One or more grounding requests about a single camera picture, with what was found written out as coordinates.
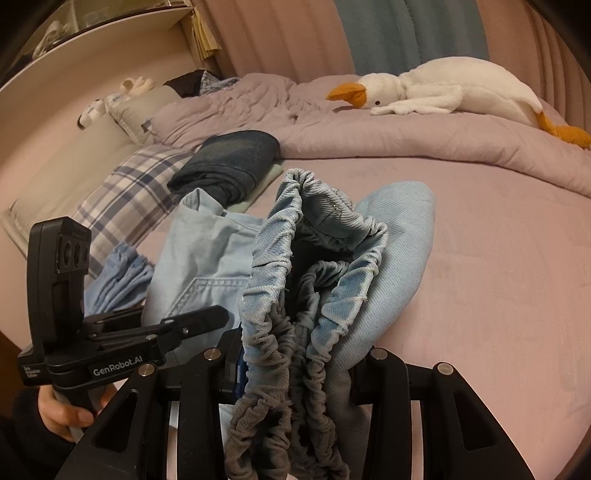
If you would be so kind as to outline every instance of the pink bedsheet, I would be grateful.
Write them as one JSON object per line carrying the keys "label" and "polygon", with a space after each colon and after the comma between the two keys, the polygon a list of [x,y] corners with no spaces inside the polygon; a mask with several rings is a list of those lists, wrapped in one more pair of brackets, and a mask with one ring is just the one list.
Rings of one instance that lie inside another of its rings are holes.
{"label": "pink bedsheet", "polygon": [[[433,190],[423,283],[380,345],[408,363],[455,365],[535,478],[554,479],[591,423],[591,200],[482,164],[343,158],[291,167],[313,170],[353,201],[401,180]],[[279,181],[248,213],[267,214]],[[166,229],[140,251],[157,260]]]}

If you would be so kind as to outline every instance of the orange beak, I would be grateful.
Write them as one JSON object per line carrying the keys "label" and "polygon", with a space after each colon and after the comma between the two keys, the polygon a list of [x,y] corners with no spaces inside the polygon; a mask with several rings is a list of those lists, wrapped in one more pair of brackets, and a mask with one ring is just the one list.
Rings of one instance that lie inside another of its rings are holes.
{"label": "orange beak", "polygon": [[368,101],[365,87],[360,83],[350,82],[338,86],[326,96],[327,100],[344,100],[355,108],[361,108]]}

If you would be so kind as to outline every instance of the pink wall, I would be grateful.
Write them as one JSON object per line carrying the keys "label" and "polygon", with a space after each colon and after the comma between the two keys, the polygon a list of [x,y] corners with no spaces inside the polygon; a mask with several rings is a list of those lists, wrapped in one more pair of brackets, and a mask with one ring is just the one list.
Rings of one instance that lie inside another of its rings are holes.
{"label": "pink wall", "polygon": [[[39,168],[79,133],[76,121],[95,99],[119,88],[127,77],[157,83],[194,70],[178,25],[115,45],[49,79],[0,124],[0,209],[18,197]],[[0,229],[0,330],[17,346],[30,341],[25,293],[25,260]]]}

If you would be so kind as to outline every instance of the dark clothing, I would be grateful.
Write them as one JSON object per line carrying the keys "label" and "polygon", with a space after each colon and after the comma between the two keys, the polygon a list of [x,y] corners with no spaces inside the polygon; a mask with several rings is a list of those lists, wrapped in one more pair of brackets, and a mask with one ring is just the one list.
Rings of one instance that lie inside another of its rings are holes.
{"label": "dark clothing", "polygon": [[186,195],[205,190],[220,205],[240,203],[250,195],[279,158],[279,142],[258,130],[208,138],[168,182],[172,193]]}
{"label": "dark clothing", "polygon": [[181,98],[199,96],[203,72],[205,70],[195,70],[194,72],[186,73],[185,75],[167,81],[165,85],[171,87]]}
{"label": "dark clothing", "polygon": [[12,418],[0,417],[0,478],[53,480],[74,444],[45,428],[37,408],[36,388],[22,391]]}

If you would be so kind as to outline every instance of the white plush toy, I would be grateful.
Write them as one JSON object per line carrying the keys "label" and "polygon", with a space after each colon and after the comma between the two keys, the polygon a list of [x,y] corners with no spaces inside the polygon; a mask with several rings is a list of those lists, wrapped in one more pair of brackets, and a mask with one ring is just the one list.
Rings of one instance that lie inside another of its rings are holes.
{"label": "white plush toy", "polygon": [[582,148],[591,135],[577,127],[557,127],[544,113],[534,91],[495,63],[472,57],[435,59],[399,76],[370,73],[345,83],[327,100],[345,100],[371,115],[463,111],[495,115],[531,127]]}
{"label": "white plush toy", "polygon": [[78,118],[78,128],[84,130],[92,125],[101,116],[106,115],[120,103],[130,100],[134,96],[140,96],[149,92],[154,88],[154,81],[144,77],[139,77],[136,80],[128,78],[125,79],[119,91],[111,93],[104,99],[99,99],[92,102]]}

